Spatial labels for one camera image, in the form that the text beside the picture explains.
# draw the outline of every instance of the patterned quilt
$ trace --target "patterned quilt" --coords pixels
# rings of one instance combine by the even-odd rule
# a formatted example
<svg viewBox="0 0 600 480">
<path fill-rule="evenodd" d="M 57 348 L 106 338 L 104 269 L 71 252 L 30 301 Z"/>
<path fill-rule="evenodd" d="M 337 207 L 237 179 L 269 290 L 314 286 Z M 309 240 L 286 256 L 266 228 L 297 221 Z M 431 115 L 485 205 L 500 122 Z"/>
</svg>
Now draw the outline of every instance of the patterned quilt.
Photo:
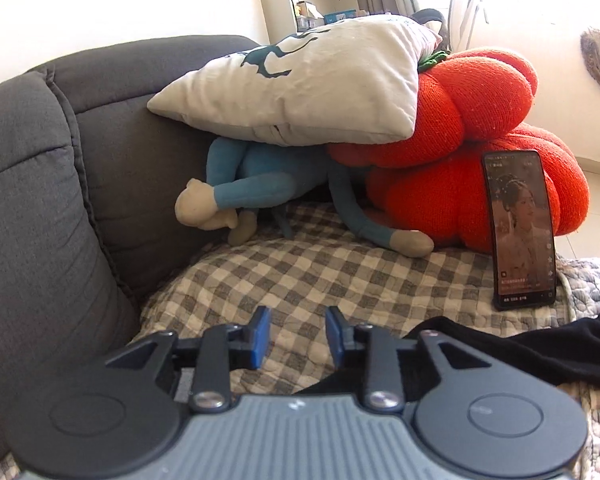
<svg viewBox="0 0 600 480">
<path fill-rule="evenodd" d="M 254 309 L 272 308 L 272 345 L 261 370 L 232 372 L 236 392 L 290 394 L 333 371 L 324 313 L 336 304 L 352 323 L 369 322 L 404 335 L 418 323 L 447 316 L 498 336 L 555 327 L 600 311 L 600 260 L 559 260 L 552 307 L 496 312 L 491 259 L 466 250 L 414 260 L 357 240 L 329 204 L 289 208 L 293 240 L 262 226 L 247 244 L 208 248 L 144 306 L 142 331 L 200 334 L 224 322 L 245 323 Z M 574 472 L 600 479 L 600 391 L 563 386 L 582 402 L 590 437 Z M 0 480 L 13 478 L 7 457 Z"/>
</svg>

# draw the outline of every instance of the phone bezel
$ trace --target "phone bezel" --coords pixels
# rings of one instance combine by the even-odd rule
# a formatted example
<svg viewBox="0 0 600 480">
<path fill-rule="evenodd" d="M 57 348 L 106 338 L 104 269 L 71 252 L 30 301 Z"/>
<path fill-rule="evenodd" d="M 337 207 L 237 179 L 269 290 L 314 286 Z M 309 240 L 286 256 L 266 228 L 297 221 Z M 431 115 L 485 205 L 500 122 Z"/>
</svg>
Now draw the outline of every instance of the phone bezel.
<svg viewBox="0 0 600 480">
<path fill-rule="evenodd" d="M 554 254 L 553 260 L 553 288 L 548 290 L 536 290 L 533 292 L 522 292 L 515 294 L 500 294 L 498 291 L 500 278 L 498 272 L 498 258 L 496 256 L 497 245 L 496 245 L 496 229 L 493 223 L 493 204 L 491 201 L 491 190 L 489 187 L 489 179 L 487 174 L 487 159 L 489 156 L 493 155 L 503 155 L 503 154 L 516 154 L 516 153 L 525 153 L 534 154 L 538 163 L 540 164 L 540 168 L 544 173 L 544 167 L 542 166 L 542 158 L 540 158 L 540 154 L 536 150 L 499 150 L 493 152 L 486 152 L 482 154 L 482 173 L 484 175 L 484 187 L 487 194 L 487 206 L 489 208 L 489 229 L 491 231 L 491 259 L 493 261 L 493 304 L 497 310 L 517 310 L 519 308 L 533 308 L 540 306 L 548 306 L 555 303 L 555 295 L 557 291 L 557 277 L 555 273 L 555 239 L 554 236 L 551 237 L 551 245 L 552 252 Z M 547 201 L 549 200 L 549 192 L 546 188 L 546 182 L 544 182 L 544 192 L 547 195 Z M 549 225 L 551 232 L 554 232 L 554 222 L 549 214 Z"/>
</svg>

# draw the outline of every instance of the phone screen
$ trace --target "phone screen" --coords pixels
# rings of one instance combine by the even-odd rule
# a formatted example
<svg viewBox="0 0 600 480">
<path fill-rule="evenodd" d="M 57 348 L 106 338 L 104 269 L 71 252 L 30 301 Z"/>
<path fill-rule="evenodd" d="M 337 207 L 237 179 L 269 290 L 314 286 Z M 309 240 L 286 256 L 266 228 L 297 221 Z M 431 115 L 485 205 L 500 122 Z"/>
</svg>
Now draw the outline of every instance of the phone screen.
<svg viewBox="0 0 600 480">
<path fill-rule="evenodd" d="M 555 300 L 555 249 L 542 161 L 537 152 L 483 158 L 491 211 L 494 286 L 500 308 Z"/>
</svg>

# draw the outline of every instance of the tile floor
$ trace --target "tile floor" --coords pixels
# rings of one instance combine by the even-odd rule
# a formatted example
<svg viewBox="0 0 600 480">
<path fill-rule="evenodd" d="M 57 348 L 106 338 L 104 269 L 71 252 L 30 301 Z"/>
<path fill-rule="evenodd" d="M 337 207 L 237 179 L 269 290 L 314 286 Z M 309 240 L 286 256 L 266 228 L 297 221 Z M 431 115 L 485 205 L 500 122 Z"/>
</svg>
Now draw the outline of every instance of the tile floor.
<svg viewBox="0 0 600 480">
<path fill-rule="evenodd" d="M 600 174 L 585 172 L 591 202 L 589 215 L 580 228 L 555 239 L 555 250 L 565 258 L 600 258 Z"/>
</svg>

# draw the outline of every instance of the sofa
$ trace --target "sofa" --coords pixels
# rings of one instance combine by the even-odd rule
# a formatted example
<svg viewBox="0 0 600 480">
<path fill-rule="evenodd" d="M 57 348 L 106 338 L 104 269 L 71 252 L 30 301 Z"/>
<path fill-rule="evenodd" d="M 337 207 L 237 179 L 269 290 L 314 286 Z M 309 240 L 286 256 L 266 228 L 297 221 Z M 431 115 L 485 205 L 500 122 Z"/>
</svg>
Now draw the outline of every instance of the sofa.
<svg viewBox="0 0 600 480">
<path fill-rule="evenodd" d="M 0 459 L 17 395 L 127 343 L 142 302 L 222 236 L 173 213 L 187 181 L 204 179 L 213 136 L 146 102 L 254 46 L 236 36 L 138 41 L 0 84 Z"/>
</svg>

